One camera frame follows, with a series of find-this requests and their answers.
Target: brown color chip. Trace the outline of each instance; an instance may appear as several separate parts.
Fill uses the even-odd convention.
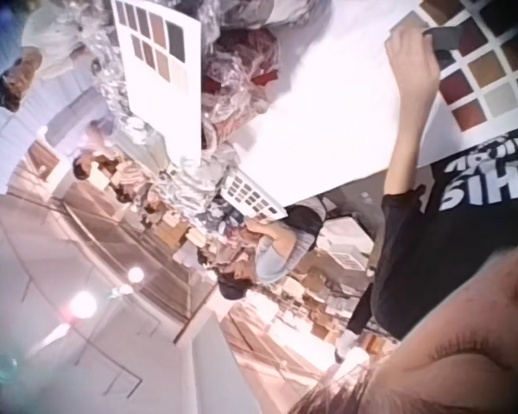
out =
[[[460,70],[443,79],[439,84],[439,91],[449,105],[473,92],[468,79]]]
[[[148,13],[144,9],[136,8],[136,14],[138,15],[138,24],[140,25],[140,33],[146,36],[148,39],[151,39],[151,34],[149,33],[149,25],[148,25]]]
[[[426,0],[420,7],[440,26],[464,8],[460,0]]]
[[[133,34],[130,35],[130,39],[132,39],[132,48],[135,51],[135,56],[139,60],[144,60],[144,57],[142,56],[142,46],[141,46],[141,43],[140,43],[140,39],[138,39]]]
[[[135,8],[127,3],[124,4],[124,7],[127,10],[127,19],[129,20],[129,27],[137,32],[138,26],[136,25]]]
[[[476,49],[479,49],[487,43],[486,37],[483,35],[476,22],[474,22],[474,19],[470,18],[466,20],[461,23],[460,27],[463,28],[463,33],[460,36],[458,51],[463,56],[474,52]]]
[[[486,53],[484,56],[469,63],[468,67],[472,71],[480,88],[492,84],[505,76],[505,72],[495,52]]]
[[[510,7],[502,0],[494,0],[480,11],[480,16],[493,35],[500,36],[515,25]]]
[[[157,72],[164,78],[167,82],[171,81],[171,77],[169,75],[169,61],[167,56],[161,53],[159,50],[155,49],[155,57],[157,58]]]
[[[144,58],[146,60],[146,63],[149,67],[155,69],[154,51],[152,50],[152,47],[145,41],[142,42],[142,46],[144,47]]]
[[[466,131],[487,120],[477,100],[469,102],[460,108],[456,108],[452,112],[452,115],[457,120],[461,131]]]
[[[169,53],[176,59],[185,63],[186,53],[184,50],[184,32],[176,24],[165,22],[169,38]]]
[[[117,7],[117,15],[119,16],[119,22],[124,26],[127,25],[127,18],[124,15],[124,7],[121,2],[115,2],[115,6]]]
[[[165,42],[165,29],[163,28],[163,19],[153,13],[149,14],[149,22],[152,25],[152,34],[154,42],[161,47],[167,47]]]
[[[518,35],[502,44],[502,51],[513,71],[518,70]]]

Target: silver foil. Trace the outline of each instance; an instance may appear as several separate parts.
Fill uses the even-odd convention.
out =
[[[149,0],[174,7],[181,0]],[[128,134],[135,144],[145,145],[155,132],[140,117],[132,113],[127,96],[121,51],[117,43],[115,23],[109,0],[64,1],[65,13],[60,22],[76,22],[81,40],[96,57],[92,66],[94,86],[117,120],[117,126]]]

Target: color swatch card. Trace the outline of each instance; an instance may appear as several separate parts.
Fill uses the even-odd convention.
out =
[[[201,23],[159,4],[112,0],[130,110],[165,139],[169,159],[201,157]]]
[[[439,91],[472,145],[518,128],[518,24],[503,7],[493,0],[422,0],[396,25],[462,29]]]

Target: person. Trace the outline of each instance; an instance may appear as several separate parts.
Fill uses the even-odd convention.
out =
[[[408,41],[411,34],[403,36]],[[414,99],[407,94],[420,92],[402,73],[399,59],[405,58],[393,54],[397,39],[389,42],[388,55],[400,84],[401,126],[382,201],[386,240],[375,281],[336,342],[337,361],[372,316],[400,340],[495,251],[518,244],[518,129],[434,163],[433,189],[420,211],[423,187],[412,185],[424,128],[419,119],[425,122],[427,114],[410,109]]]
[[[326,219],[326,208],[317,198],[308,198],[287,208],[287,217],[261,223],[246,219],[240,236],[246,243],[230,263],[217,265],[220,291],[229,300],[243,298],[254,284],[269,285],[291,272],[314,248]]]
[[[317,390],[290,412],[510,412],[518,400],[518,131],[436,163],[420,211],[414,175],[438,64],[419,29],[395,31],[386,49],[401,114],[370,304],[401,344],[353,387]]]
[[[111,113],[88,124],[78,154],[73,159],[73,175],[76,179],[88,179],[93,162],[103,165],[111,174],[115,173],[123,157],[109,140],[114,130],[115,121]]]
[[[73,69],[89,54],[80,41],[79,27],[59,22],[62,8],[45,2],[31,13],[22,33],[22,54],[0,76],[0,107],[17,112],[36,78],[50,79]]]

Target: hair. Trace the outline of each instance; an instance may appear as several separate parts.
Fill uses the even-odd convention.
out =
[[[146,204],[146,206],[144,207],[144,211],[146,211],[148,214],[154,214],[157,212],[157,209],[155,209],[149,204]]]
[[[122,191],[115,191],[117,194],[116,199],[121,204],[127,204],[132,201],[132,197],[129,194],[126,194]]]
[[[90,177],[90,173],[86,172],[83,167],[79,164],[80,156],[73,160],[73,175],[76,179],[88,179]]]
[[[12,67],[19,65],[21,62],[21,59],[16,60]],[[6,82],[8,75],[9,68],[0,75],[0,107],[5,108],[9,112],[17,112],[21,106],[21,96],[14,93],[9,87],[9,84]]]
[[[211,264],[209,259],[207,259],[207,256],[205,256],[204,252],[202,252],[201,250],[198,250],[198,263],[201,266],[207,266]]]
[[[227,300],[239,300],[245,298],[246,293],[254,285],[251,280],[234,279],[234,273],[222,273],[214,269],[217,274],[218,289]]]
[[[367,393],[373,367],[359,367],[342,382],[317,386],[298,401],[288,414],[504,414],[504,411],[442,405],[415,396],[391,392]]]

